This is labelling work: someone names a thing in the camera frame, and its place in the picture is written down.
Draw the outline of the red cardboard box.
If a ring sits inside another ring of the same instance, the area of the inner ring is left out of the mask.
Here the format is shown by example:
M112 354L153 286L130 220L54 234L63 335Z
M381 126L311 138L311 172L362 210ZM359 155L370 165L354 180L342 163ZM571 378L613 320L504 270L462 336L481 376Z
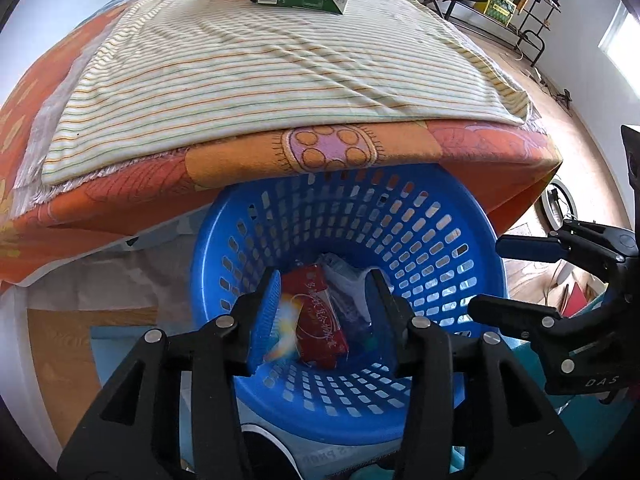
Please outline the red cardboard box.
M291 313L298 358L308 366L334 370L338 360L348 355L349 346L322 267L307 264L285 274L282 300Z

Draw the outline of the teal fruit print carton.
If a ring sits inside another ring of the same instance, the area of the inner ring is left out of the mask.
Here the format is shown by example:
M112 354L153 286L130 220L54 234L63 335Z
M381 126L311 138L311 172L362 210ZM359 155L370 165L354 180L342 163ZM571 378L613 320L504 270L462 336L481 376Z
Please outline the teal fruit print carton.
M266 362L292 360L298 356L297 325L303 301L297 295L284 292L281 295L268 338Z

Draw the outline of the white plastic bag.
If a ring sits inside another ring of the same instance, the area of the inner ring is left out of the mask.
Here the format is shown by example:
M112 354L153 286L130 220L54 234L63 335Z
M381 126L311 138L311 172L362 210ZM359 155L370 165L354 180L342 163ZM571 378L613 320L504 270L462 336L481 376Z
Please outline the white plastic bag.
M363 339L372 325L366 298L366 278L372 268L357 269L334 254L321 255L317 264L343 332L348 339Z

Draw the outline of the orange floral bed sheet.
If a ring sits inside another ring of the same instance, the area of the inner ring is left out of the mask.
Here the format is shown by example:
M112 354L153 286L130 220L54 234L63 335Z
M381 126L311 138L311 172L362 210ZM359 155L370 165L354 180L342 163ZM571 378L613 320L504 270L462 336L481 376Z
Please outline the orange floral bed sheet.
M288 128L147 158L13 217L17 171L32 123L81 51L114 23L105 11L76 28L24 73L1 110L1 284L28 286L210 204L226 186L307 172L437 162L480 202L498 233L536 200L562 157L538 125L479 120Z

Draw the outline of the blue plastic mesh basket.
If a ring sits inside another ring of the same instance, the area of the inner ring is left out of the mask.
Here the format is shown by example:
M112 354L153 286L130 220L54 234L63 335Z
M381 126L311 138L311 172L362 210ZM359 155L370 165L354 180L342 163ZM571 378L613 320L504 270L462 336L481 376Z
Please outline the blue plastic mesh basket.
M309 440L398 439L411 384L366 297L366 277L444 330L475 337L478 294L504 296L495 231L470 192L437 165L303 174L226 188L198 232L191 271L195 322L228 313L268 268L281 299L266 351L235 383L255 415Z

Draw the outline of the black clothes rack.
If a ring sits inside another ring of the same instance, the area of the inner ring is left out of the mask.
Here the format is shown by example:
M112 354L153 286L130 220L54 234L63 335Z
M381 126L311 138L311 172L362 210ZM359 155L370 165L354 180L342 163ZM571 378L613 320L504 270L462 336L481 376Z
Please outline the black clothes rack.
M465 3L457 4L454 9L468 11L471 16L484 18L492 26L508 32L516 38L511 48L520 52L531 66L535 66L541 55L544 53L546 44L542 33L550 28L550 18L555 12L561 11L560 0L511 0L516 4L516 12L513 15L509 26L502 26L500 23L481 14ZM471 29L479 35L498 40L500 37L490 30L480 27L480 25L456 18L451 14L450 21L458 22L466 28Z

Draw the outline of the striped yellow towel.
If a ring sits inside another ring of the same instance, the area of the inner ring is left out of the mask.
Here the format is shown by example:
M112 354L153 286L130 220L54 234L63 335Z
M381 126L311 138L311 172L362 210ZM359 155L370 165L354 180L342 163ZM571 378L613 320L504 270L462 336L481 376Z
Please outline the striped yellow towel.
M527 92L418 0L341 13L248 0L134 0L32 66L2 113L22 207L96 171L300 126L479 119L520 126Z

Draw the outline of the yellow green crate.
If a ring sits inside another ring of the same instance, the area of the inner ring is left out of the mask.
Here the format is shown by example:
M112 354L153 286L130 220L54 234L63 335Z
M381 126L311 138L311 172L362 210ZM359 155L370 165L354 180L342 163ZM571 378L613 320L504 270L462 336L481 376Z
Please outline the yellow green crate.
M486 0L474 3L473 8L488 18L509 26L516 12L516 4L511 0Z

